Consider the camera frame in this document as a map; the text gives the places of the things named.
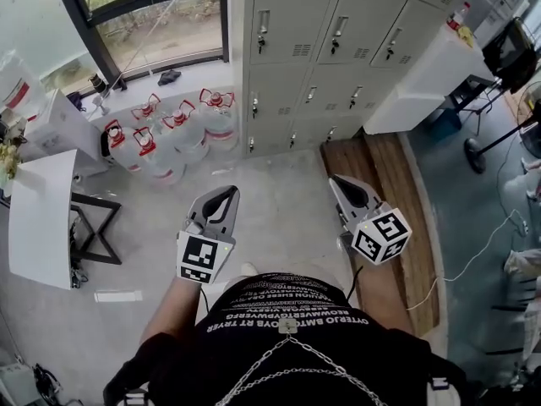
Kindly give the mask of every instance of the white table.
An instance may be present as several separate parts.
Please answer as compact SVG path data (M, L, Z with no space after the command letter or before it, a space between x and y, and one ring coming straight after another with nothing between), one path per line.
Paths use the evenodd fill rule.
M72 194L77 151L66 151L19 165L9 212L9 269L13 274L58 288L72 288L72 261L82 259L121 265L103 237L120 204L87 195ZM110 209L95 231L80 206ZM69 212L77 211L88 236L78 249L69 248ZM90 253L99 239L109 255Z

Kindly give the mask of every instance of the bottle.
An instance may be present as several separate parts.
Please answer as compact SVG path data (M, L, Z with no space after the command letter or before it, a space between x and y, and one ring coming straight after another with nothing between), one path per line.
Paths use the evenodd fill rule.
M464 2L462 8L459 11L455 11L455 13L447 19L447 24L449 27L451 27L453 30L458 30L459 27L464 24L464 19L466 19L466 15L469 10L470 3Z
M230 151L238 142L236 117L232 112L233 93L222 95L203 89L199 94L198 120L205 126L213 149Z
M131 112L140 125L148 127L152 134L158 135L163 130L162 119L169 116L163 108L161 99L153 93L142 108L135 108Z
M139 156L139 143L134 139L135 131L121 128L117 120L110 122L105 131L112 159L130 173L140 173L144 162Z
M186 164L172 145L157 143L147 127L135 131L134 138L141 148L139 156L144 161L146 176L164 185L172 185L180 180Z
M180 152L187 164L195 164L209 153L205 128L191 116L194 110L191 102L182 101L170 118L163 118L165 128L161 133L161 136Z
M49 104L43 84L15 50L0 58L0 103L28 122L44 113Z

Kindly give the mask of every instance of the black metal table frame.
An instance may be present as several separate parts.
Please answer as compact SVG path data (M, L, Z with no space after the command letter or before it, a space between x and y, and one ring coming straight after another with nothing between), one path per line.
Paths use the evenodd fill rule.
M89 235L86 237L85 241L79 249L72 249L70 251L71 260L81 261L84 259L89 261L99 261L100 263L108 263L110 265L122 265L122 262L118 258L117 253L115 253L114 249L103 236L103 234L107 230L107 227L109 226L115 215L117 215L117 212L122 207L122 205L120 203L117 203L116 201L98 199L96 197L90 197L89 195L82 195L77 193L71 194L71 201L73 203L80 203L81 205L96 206L110 209L109 213L107 214L105 220L103 220L103 222L101 223L100 227L98 227L97 230L94 230L81 207L73 204L71 205L71 210L77 212L81 219L81 222L89 233ZM108 255L101 255L88 251L88 249L94 242L94 239L98 239L101 242Z

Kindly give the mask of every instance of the plastic water bottle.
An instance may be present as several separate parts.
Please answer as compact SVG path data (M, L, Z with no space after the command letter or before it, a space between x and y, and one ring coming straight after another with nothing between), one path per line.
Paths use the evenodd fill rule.
M132 116L137 120L138 126L149 128L154 135L161 134L163 130L162 119L170 116L161 104L161 99L153 93L142 108L134 108Z
M139 143L139 156L144 161L145 175L153 182L172 185L184 174L186 164L180 154L168 143L157 143L148 128L138 129L134 138Z
M110 122L105 131L112 159L130 173L140 173L144 161L139 156L141 148L134 139L135 131L131 128L122 128L117 120Z
M213 149L230 151L238 142L237 122L232 105L233 93L221 94L203 89L199 94L198 119L205 126Z
M187 164L195 164L209 153L205 128L191 116L194 110L194 105L184 100L170 118L162 119L165 128L161 137L172 143Z

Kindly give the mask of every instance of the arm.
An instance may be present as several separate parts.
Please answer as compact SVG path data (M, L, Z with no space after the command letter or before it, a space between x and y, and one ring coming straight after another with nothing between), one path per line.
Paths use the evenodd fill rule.
M175 277L158 310L146 326L141 344L160 332L182 339L195 326L201 285Z

